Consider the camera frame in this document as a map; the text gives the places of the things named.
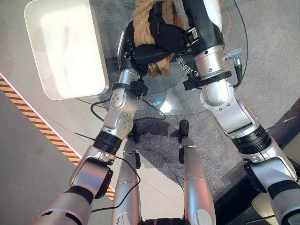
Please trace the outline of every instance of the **plush toy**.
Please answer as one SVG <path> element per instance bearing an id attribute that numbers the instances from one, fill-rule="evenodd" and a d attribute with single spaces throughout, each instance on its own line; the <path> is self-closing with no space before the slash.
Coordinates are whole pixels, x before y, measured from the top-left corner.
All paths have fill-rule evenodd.
<path id="1" fill-rule="evenodd" d="M 184 22 L 178 15 L 175 4 L 172 0 L 136 0 L 135 14 L 134 14 L 134 39 L 135 46 L 142 44 L 154 44 L 154 38 L 151 36 L 149 29 L 149 12 L 156 2 L 162 2 L 163 19 L 168 24 L 174 24 L 185 28 Z M 151 63 L 148 65 L 148 74 L 151 77 L 158 75 L 169 75 L 170 73 L 170 60 L 173 54 L 164 58 L 161 61 Z"/>

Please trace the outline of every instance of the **white tray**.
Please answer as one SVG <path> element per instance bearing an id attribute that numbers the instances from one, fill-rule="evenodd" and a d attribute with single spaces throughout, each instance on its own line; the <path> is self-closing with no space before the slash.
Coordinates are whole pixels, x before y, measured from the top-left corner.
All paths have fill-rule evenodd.
<path id="1" fill-rule="evenodd" d="M 97 95 L 109 81 L 88 0 L 34 0 L 24 10 L 45 94 L 53 100 Z"/>

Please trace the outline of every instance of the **round glass table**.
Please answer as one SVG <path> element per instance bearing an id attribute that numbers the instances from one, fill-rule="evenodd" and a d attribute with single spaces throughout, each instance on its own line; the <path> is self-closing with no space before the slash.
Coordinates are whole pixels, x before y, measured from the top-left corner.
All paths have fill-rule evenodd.
<path id="1" fill-rule="evenodd" d="M 220 0 L 223 35 L 225 40 L 225 48 L 230 51 L 235 48 L 241 48 L 241 63 L 243 72 L 247 62 L 247 38 L 244 25 L 233 0 Z M 112 85 L 119 80 L 120 72 L 117 60 L 117 49 L 120 36 L 125 30 L 127 24 L 132 20 L 132 13 L 135 8 L 135 1 L 110 1 L 109 3 L 100 4 L 99 1 L 90 1 L 95 9 L 97 23 L 99 26 L 101 42 L 105 55 L 105 62 L 108 71 L 110 82 L 109 90 L 101 95 L 81 97 L 78 100 L 84 101 L 87 104 L 92 104 L 97 101 L 108 99 L 112 94 Z M 181 18 L 188 27 L 187 18 L 183 11 L 182 2 L 175 1 L 178 12 Z M 110 11 L 120 8 L 120 16 L 113 17 L 115 12 L 110 14 Z M 108 27 L 108 21 L 115 21 L 114 26 Z M 236 76 L 234 66 L 231 60 L 227 61 L 228 67 L 232 72 L 232 77 L 228 80 L 235 84 Z M 170 64 L 169 76 L 149 77 L 145 76 L 144 83 L 148 87 L 148 94 L 143 98 L 151 105 L 161 110 L 166 115 L 191 115 L 201 113 L 206 110 L 200 103 L 201 90 L 185 91 L 183 82 L 187 80 L 187 73 L 190 70 L 196 70 L 194 59 L 191 51 L 187 51 L 185 55 L 175 55 Z M 108 108 L 109 103 L 102 104 L 102 107 Z M 159 116 L 159 112 L 144 102 L 140 102 L 137 114 L 150 114 Z"/>

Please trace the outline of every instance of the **hazard tape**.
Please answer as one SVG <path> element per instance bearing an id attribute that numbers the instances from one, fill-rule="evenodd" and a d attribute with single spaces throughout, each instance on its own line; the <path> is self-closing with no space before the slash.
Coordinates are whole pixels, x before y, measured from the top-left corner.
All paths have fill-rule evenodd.
<path id="1" fill-rule="evenodd" d="M 36 126 L 45 137 L 60 150 L 74 165 L 78 165 L 81 155 L 24 99 L 24 97 L 0 74 L 0 90 Z M 110 186 L 105 194 L 114 200 L 114 189 Z"/>

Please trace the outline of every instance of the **robotic arm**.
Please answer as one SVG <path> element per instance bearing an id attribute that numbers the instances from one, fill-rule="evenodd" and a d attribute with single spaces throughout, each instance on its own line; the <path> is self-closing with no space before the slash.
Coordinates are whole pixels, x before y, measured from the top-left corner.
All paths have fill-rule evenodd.
<path id="1" fill-rule="evenodd" d="M 201 86 L 202 105 L 214 114 L 246 161 L 245 170 L 253 186 L 270 195 L 278 223 L 298 223 L 293 220 L 300 212 L 300 185 L 295 169 L 252 112 L 235 99 L 233 85 L 226 76 L 220 79 L 226 74 L 226 63 L 218 1 L 200 0 L 196 4 L 185 0 L 183 4 L 189 25 L 195 28 L 198 38 L 191 49 L 201 80 L 195 85 L 206 84 Z M 241 73 L 238 56 L 234 57 L 234 64 L 236 72 Z"/>

